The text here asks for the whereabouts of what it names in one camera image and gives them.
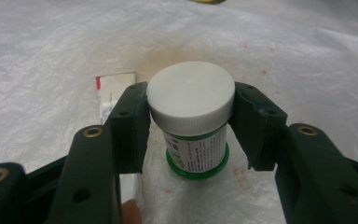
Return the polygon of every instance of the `finger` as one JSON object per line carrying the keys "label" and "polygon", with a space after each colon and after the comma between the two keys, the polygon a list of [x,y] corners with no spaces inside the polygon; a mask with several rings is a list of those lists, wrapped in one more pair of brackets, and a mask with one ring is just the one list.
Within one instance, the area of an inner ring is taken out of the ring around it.
{"label": "finger", "polygon": [[142,214],[138,207],[138,201],[129,200],[122,204],[123,224],[142,224]]}

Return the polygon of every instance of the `table surface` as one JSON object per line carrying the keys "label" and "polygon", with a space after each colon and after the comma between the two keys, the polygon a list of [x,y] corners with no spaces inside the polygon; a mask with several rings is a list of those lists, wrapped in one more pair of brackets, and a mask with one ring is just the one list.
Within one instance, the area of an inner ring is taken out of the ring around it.
{"label": "table surface", "polygon": [[[187,61],[224,67],[358,161],[358,1],[0,0],[0,162],[66,155],[99,123],[95,77]],[[175,175],[150,131],[144,223],[284,223],[274,173],[248,170],[230,129],[229,162],[204,181]]]}

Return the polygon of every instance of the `green jar base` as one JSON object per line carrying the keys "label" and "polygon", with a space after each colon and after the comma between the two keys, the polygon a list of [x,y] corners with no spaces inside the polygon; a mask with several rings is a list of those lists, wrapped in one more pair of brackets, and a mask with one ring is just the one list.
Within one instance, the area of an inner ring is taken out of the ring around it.
{"label": "green jar base", "polygon": [[202,180],[202,179],[207,179],[209,177],[217,175],[221,170],[223,170],[223,168],[225,168],[225,166],[228,162],[228,157],[229,157],[229,146],[228,146],[228,143],[226,143],[225,157],[222,159],[220,164],[218,166],[214,167],[212,170],[204,172],[204,173],[190,173],[190,172],[180,169],[179,167],[177,167],[175,165],[175,163],[173,163],[173,160],[171,158],[170,153],[168,152],[168,149],[167,149],[165,155],[167,157],[168,164],[170,165],[171,169],[173,169],[174,172],[176,172],[177,174],[179,174],[180,176],[182,176],[186,179]]}

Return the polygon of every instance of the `jar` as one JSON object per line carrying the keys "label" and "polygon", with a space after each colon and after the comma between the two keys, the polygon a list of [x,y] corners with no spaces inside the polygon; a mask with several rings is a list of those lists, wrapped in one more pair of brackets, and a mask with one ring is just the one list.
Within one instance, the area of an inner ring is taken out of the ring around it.
{"label": "jar", "polygon": [[163,131],[168,164],[177,174],[204,179],[225,167],[234,91],[231,74],[213,63],[178,63],[150,80],[149,109]]}

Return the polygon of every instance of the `red mark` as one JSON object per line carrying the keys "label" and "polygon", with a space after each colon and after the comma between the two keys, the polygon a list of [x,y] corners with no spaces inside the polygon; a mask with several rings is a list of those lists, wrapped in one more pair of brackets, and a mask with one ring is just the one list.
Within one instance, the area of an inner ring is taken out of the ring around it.
{"label": "red mark", "polygon": [[101,89],[101,78],[97,77],[97,90]]}
{"label": "red mark", "polygon": [[242,190],[247,190],[251,187],[249,184],[247,184],[246,181],[246,172],[247,172],[246,168],[244,167],[236,168],[234,169],[233,172]]}
{"label": "red mark", "polygon": [[175,191],[172,190],[172,189],[166,189],[166,190],[164,190],[164,193],[165,193],[165,194],[174,194]]}

